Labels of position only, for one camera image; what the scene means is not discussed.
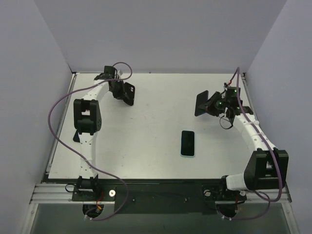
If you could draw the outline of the blue phone black screen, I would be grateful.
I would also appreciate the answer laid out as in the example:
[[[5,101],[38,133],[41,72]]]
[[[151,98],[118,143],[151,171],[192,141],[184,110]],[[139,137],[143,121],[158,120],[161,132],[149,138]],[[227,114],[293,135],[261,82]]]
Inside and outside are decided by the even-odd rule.
[[[209,91],[205,90],[196,96],[195,117],[206,113],[205,103],[208,101]]]

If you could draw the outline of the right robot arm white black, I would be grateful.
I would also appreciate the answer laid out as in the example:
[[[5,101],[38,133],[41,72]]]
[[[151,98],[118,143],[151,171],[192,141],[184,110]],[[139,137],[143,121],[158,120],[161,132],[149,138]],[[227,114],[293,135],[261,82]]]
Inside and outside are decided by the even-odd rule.
[[[286,185],[289,155],[268,140],[252,109],[243,105],[240,88],[227,87],[211,97],[208,93],[204,91],[196,96],[195,116],[226,117],[251,153],[244,172],[226,176],[226,182],[218,186],[218,195],[229,199],[238,190],[282,190]]]

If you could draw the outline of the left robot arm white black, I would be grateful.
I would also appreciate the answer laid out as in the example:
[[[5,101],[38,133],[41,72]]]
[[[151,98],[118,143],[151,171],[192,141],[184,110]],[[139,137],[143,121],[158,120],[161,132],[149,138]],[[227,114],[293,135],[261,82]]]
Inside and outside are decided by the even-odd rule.
[[[96,166],[96,138],[102,127],[99,103],[105,94],[111,92],[113,98],[122,100],[129,106],[134,104],[135,87],[121,79],[122,72],[113,66],[105,66],[102,73],[94,78],[94,87],[85,96],[75,99],[74,127],[79,138],[80,160],[79,176],[74,194],[85,196],[88,200],[100,200],[104,196],[98,181]]]

